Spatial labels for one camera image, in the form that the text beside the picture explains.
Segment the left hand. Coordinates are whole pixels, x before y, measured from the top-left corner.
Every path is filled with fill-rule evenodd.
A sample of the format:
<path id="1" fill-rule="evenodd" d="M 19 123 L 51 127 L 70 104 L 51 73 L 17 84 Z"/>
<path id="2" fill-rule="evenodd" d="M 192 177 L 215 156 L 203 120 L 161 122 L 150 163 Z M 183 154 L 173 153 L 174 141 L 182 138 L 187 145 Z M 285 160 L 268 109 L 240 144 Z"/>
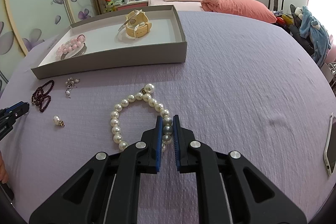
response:
<path id="1" fill-rule="evenodd" d="M 2 154 L 0 153 L 0 181 L 5 184 L 8 182 L 9 175 L 7 173 L 5 162 L 3 161 Z"/>

